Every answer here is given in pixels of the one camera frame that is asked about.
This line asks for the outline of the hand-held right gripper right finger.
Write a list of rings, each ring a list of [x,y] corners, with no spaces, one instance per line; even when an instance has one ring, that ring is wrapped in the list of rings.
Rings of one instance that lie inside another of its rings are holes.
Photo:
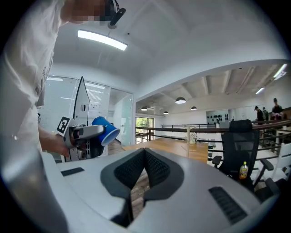
[[[182,183],[168,198],[146,201],[129,225],[133,233],[255,233],[279,197],[278,189],[261,202],[217,169],[157,150],[183,171]]]

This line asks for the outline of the window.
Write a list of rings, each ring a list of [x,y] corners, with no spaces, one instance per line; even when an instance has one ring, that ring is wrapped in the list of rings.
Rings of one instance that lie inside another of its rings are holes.
[[[154,127],[154,118],[144,118],[144,117],[137,117],[136,118],[136,127]],[[139,129],[136,128],[136,135],[138,136],[144,136],[146,133],[149,133],[149,130],[147,129]]]

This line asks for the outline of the person's left forearm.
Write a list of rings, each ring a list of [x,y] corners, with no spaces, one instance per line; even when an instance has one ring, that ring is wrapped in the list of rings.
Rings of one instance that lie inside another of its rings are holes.
[[[40,145],[43,150],[58,153],[65,157],[69,156],[69,150],[61,135],[47,132],[40,126],[38,126],[38,133]]]

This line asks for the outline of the person's white shirt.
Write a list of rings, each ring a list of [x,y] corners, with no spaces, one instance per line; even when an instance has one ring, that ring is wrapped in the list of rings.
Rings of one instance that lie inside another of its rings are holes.
[[[44,105],[64,3],[37,0],[0,55],[0,136],[15,136],[39,150],[37,108]]]

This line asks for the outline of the blue cup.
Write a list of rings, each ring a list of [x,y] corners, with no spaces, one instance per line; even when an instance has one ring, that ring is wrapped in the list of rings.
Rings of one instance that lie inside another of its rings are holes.
[[[106,146],[111,143],[120,133],[120,129],[116,128],[102,116],[95,118],[92,121],[92,125],[103,126],[103,132],[98,136],[101,146]]]

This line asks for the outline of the yellow drink bottle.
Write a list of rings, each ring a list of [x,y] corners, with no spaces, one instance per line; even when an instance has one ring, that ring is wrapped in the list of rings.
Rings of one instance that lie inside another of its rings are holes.
[[[246,179],[248,175],[248,166],[246,161],[243,162],[243,165],[240,167],[240,171],[239,171],[239,179],[243,180]]]

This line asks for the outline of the long ceiling light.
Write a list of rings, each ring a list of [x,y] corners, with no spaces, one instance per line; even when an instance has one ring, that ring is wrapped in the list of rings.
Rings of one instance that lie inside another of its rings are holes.
[[[126,43],[120,42],[116,39],[113,39],[109,36],[105,36],[102,34],[86,31],[86,30],[78,30],[78,37],[82,39],[92,40],[99,43],[103,43],[119,50],[125,51],[128,45]]]

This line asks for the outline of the black mesh office chair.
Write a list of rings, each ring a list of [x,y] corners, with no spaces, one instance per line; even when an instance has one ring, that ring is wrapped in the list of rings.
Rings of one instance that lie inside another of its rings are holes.
[[[252,181],[251,174],[254,169],[257,152],[259,149],[260,132],[253,129],[250,120],[232,121],[229,131],[223,134],[223,156],[215,156],[212,164],[220,172],[232,178],[249,191],[254,192],[266,170],[272,171],[274,166],[267,160],[261,159],[263,165],[258,178]],[[248,175],[246,179],[239,179],[240,167],[246,161]]]

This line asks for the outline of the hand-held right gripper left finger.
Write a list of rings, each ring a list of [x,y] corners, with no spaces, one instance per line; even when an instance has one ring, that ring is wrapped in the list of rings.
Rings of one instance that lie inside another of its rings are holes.
[[[46,177],[69,233],[146,233],[146,221],[131,221],[129,170],[143,168],[143,150],[56,163],[42,153]]]

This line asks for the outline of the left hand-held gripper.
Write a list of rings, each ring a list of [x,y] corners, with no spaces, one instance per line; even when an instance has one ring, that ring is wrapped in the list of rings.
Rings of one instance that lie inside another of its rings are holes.
[[[74,118],[63,116],[56,132],[63,137],[69,151],[70,162],[73,162],[99,157],[103,154],[104,146],[97,136],[103,134],[104,130],[103,125],[78,125]]]

